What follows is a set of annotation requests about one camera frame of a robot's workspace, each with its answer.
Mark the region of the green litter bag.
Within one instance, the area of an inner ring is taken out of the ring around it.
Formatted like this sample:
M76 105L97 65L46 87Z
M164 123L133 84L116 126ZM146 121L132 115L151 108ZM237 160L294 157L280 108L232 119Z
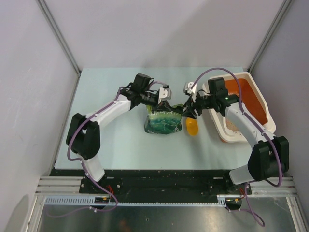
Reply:
M147 118L144 124L144 131L149 134L168 135L182 130L182 116L173 111L153 111L147 105Z

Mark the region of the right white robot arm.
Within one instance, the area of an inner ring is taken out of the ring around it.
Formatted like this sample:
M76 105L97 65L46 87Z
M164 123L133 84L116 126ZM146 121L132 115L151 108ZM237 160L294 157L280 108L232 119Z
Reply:
M258 122L242 103L241 95L229 95L224 79L214 78L208 81L210 94L201 96L195 82L184 86L189 99L184 105L184 117L196 119L203 110L214 109L231 121L246 138L252 148L248 163L231 170L223 181L223 189L234 194L240 184L253 181L269 181L278 177L272 186L279 187L283 173L289 169L289 142L284 136L276 136Z

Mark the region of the orange plastic scoop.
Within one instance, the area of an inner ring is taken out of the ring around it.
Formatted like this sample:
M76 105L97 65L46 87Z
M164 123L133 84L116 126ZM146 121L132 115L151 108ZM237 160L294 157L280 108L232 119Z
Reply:
M196 119L187 118L186 119L186 129L190 136L197 136L198 134L198 122Z

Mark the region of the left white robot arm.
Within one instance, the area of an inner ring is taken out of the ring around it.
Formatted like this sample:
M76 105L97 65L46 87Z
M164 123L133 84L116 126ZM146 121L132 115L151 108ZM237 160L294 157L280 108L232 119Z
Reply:
M169 99L171 90L168 84L139 73L133 82L119 87L115 98L101 109L86 115L76 113L72 117L66 138L67 158L81 163L86 176L91 179L89 186L94 192L102 193L107 187L102 178L105 171L98 157L101 130L139 104L154 107Z

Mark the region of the black bag clip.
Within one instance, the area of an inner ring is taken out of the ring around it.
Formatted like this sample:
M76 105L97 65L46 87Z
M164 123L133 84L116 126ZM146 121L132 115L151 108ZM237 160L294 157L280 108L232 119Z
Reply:
M188 109L187 107L185 106L180 106L180 105L177 105L177 106L171 106L170 107L170 110L172 112L175 112L175 113L178 113L180 114L181 116L186 116L186 114L188 113Z

